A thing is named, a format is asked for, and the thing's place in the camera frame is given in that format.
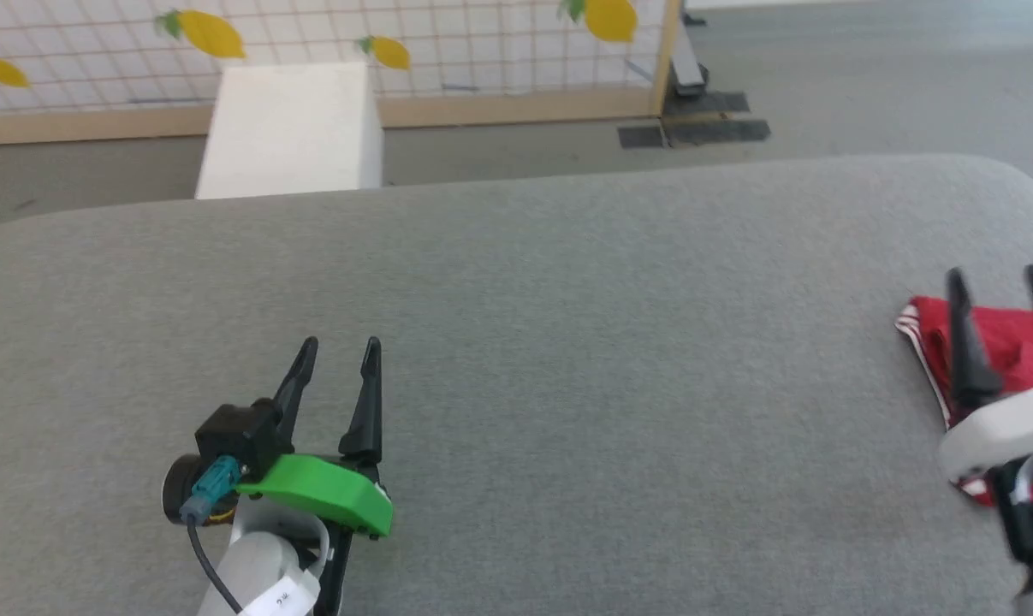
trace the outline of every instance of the red cloth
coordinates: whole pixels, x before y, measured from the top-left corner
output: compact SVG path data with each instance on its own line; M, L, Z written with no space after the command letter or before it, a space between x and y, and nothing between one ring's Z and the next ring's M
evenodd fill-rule
M973 320L992 367L1004 381L1004 394L1033 389L1033 311L1004 308L973 308ZM908 335L915 352L935 387L946 429L967 415L950 400L950 306L935 297L916 296L896 319L896 328ZM984 481L966 481L959 486L977 502L992 504Z

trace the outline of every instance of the green leaf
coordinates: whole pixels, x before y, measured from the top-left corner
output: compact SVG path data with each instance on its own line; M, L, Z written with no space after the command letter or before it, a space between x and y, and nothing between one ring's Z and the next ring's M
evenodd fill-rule
M573 23L577 23L577 20L582 19L582 12L584 12L584 3L586 0L562 0L562 3L558 5L558 19L562 19L563 14L568 14Z
M181 13L177 10L167 12L167 14L160 16L159 19L162 20L162 27L167 34L181 40Z
M586 0L570 0L570 18L573 20L573 23L577 23L577 20L582 19L584 3L586 3Z

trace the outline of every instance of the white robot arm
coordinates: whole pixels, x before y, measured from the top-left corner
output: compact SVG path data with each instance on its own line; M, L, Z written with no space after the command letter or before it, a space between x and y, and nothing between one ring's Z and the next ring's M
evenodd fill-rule
M1033 266L1026 267L1033 296ZM1001 398L958 270L947 277L950 302L951 400L969 415L939 445L939 465L950 481L983 474L996 500L1011 556L1026 566L1014 599L1018 616L1033 616L1033 390Z
M212 586L198 616L337 616L355 534L390 533L394 505L379 480L382 361L368 339L361 393L337 455L294 453L302 391L317 340L305 340L273 398L222 405L200 425L199 455L175 460L163 481L163 514L187 527ZM227 551L212 566L197 535L231 524Z

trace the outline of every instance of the gray fabric surface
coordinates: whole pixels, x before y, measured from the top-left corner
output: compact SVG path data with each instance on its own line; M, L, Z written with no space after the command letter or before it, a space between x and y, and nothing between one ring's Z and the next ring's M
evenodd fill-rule
M963 265L1026 306L1033 182L969 157L121 206L0 226L0 614L195 612L159 489L321 341L333 452L384 345L394 535L345 614L1005 614L893 329ZM219 554L226 534L205 533Z

